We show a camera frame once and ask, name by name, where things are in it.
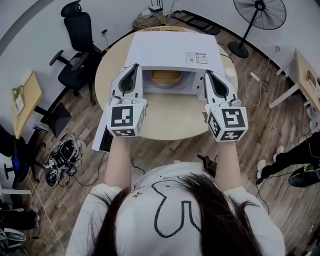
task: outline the power strip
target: power strip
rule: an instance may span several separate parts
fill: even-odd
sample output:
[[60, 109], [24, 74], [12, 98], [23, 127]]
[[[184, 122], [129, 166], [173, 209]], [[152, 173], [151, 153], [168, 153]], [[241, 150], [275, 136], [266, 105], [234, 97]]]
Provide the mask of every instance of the power strip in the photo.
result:
[[256, 80], [257, 82], [260, 82], [260, 78], [257, 77], [253, 72], [250, 72], [250, 76], [252, 76], [252, 78], [253, 78], [254, 80]]

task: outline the label sticker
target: label sticker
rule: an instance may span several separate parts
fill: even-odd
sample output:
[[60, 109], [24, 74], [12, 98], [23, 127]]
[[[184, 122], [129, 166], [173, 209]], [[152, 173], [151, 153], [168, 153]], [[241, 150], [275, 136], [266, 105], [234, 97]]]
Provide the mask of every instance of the label sticker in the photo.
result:
[[195, 52], [186, 52], [186, 62], [197, 63], [197, 54]]
[[196, 54], [196, 62], [202, 64], [208, 64], [207, 56], [204, 53], [197, 53]]

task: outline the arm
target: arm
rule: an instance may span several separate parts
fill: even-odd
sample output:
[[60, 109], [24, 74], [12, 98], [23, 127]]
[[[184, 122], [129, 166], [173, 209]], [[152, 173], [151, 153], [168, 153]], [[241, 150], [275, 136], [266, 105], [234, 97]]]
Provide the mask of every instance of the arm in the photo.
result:
[[224, 192], [241, 186], [240, 166], [235, 142], [218, 142], [215, 174], [217, 186]]
[[130, 140], [114, 137], [106, 164], [104, 183], [121, 189], [131, 187]]

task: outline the wooden desk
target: wooden desk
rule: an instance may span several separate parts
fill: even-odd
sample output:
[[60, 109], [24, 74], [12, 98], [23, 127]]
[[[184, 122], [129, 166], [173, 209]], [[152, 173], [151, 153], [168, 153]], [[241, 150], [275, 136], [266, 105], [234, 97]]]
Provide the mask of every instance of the wooden desk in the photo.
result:
[[290, 95], [292, 95], [294, 92], [300, 89], [303, 95], [307, 98], [307, 103], [310, 103], [314, 107], [314, 109], [318, 113], [320, 113], [320, 91], [316, 91], [310, 85], [306, 78], [307, 72], [310, 71], [312, 75], [315, 77], [316, 83], [318, 83], [317, 78], [319, 77], [319, 75], [310, 65], [310, 63], [306, 60], [306, 58], [297, 49], [295, 49], [294, 59], [296, 63], [297, 83], [294, 86], [292, 86], [289, 90], [287, 90], [284, 94], [282, 94], [279, 98], [277, 98], [275, 101], [273, 101], [269, 105], [269, 108], [273, 109], [279, 103], [283, 102], [286, 98], [288, 98]]
[[32, 112], [35, 110], [37, 104], [41, 100], [42, 91], [38, 84], [36, 74], [32, 72], [29, 79], [26, 81], [23, 87], [23, 100], [24, 108], [19, 117], [13, 108], [11, 108], [11, 121], [14, 129], [14, 134], [17, 139], [20, 138], [27, 121], [29, 120]]
[[[142, 31], [174, 30], [193, 32], [183, 27], [163, 26], [147, 28]], [[95, 75], [95, 94], [102, 109], [105, 108], [110, 95], [113, 79], [125, 66], [129, 48], [134, 34], [130, 34], [117, 42], [103, 57]], [[228, 54], [219, 46], [220, 53]], [[238, 78], [231, 59], [221, 56], [224, 69], [230, 68], [235, 77], [232, 84], [238, 90]], [[202, 112], [205, 102], [199, 102], [195, 95], [144, 93], [147, 100], [145, 116], [139, 135], [153, 140], [181, 140], [200, 135], [208, 131]]]

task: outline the shoe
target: shoe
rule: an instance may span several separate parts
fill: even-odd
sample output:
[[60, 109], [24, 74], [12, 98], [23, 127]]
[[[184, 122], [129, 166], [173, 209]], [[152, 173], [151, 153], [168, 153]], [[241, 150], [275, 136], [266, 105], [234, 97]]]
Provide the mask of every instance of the shoe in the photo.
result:
[[284, 146], [279, 146], [276, 149], [276, 153], [273, 155], [273, 158], [272, 158], [274, 163], [276, 162], [277, 155], [283, 153], [284, 151], [285, 151], [285, 147]]
[[257, 166], [258, 172], [256, 173], [256, 177], [258, 180], [261, 179], [262, 169], [265, 168], [266, 165], [267, 165], [266, 160], [260, 160], [258, 162], [258, 166]]

